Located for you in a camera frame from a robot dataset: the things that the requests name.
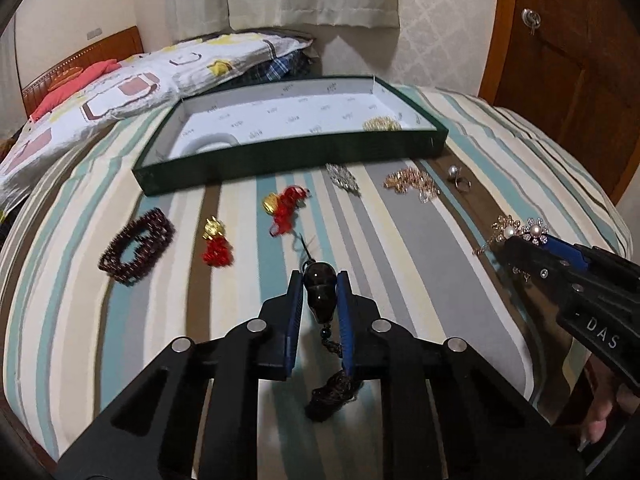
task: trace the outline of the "silver ring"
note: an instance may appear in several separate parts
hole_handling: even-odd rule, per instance
[[[471,191],[471,181],[464,176],[457,176],[456,189],[461,193],[468,193],[469,191]]]

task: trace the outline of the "red ribbon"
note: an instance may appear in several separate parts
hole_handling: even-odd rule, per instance
[[[203,261],[211,267],[226,267],[231,265],[232,256],[229,242],[223,235],[214,236],[207,240],[207,251],[202,255]]]
[[[288,233],[293,229],[292,217],[298,202],[309,196],[309,190],[300,186],[289,186],[278,196],[278,207],[273,213],[273,225],[269,234],[273,237]]]

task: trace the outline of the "red tassel charm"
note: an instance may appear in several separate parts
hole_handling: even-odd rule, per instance
[[[207,241],[207,251],[202,254],[202,260],[210,267],[226,267],[231,265],[233,256],[231,246],[225,238],[225,226],[222,222],[211,217],[204,226],[202,237]]]
[[[264,210],[273,216],[273,225],[269,229],[271,236],[280,236],[293,229],[293,213],[298,208],[298,203],[308,196],[308,189],[289,186],[280,195],[271,193],[262,200]]]

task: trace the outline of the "striped bedspread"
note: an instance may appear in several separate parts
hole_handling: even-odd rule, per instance
[[[627,258],[629,231],[584,168],[516,114],[459,94],[401,90],[449,128],[447,147],[435,160],[351,165],[360,198],[320,169],[143,196],[130,168],[168,108],[117,123],[51,168],[0,253],[0,328],[6,398],[54,459],[174,337],[221,337],[286,291],[302,247],[291,235],[268,235],[271,217],[260,202],[291,184],[311,191],[296,230],[317,260],[348,270],[354,292],[418,337],[463,337],[556,418],[587,352],[556,326],[553,305],[533,286],[505,273],[491,253],[477,258],[472,250],[499,214],[541,216],[567,242]],[[471,193],[446,181],[453,163]],[[431,174],[439,199],[422,204],[414,193],[383,189],[385,176],[406,165]],[[153,207],[174,224],[174,241],[147,278],[114,283],[97,269],[100,254]],[[211,215],[233,246],[225,269],[200,258]],[[305,309],[293,377],[260,384],[260,478],[382,478],[377,384],[327,423],[303,414],[310,391],[338,367]]]

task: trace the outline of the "metal screw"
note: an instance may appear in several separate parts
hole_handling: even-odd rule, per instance
[[[389,330],[391,330],[391,323],[386,319],[377,319],[371,323],[371,328],[378,333],[389,332]]]
[[[178,354],[187,351],[189,348],[191,348],[191,341],[186,337],[179,337],[171,343],[171,350],[178,352]]]
[[[267,328],[267,322],[263,319],[255,318],[246,324],[246,328],[249,332],[262,332]]]
[[[466,350],[466,341],[459,337],[452,337],[447,341],[447,346],[454,352],[464,352]]]

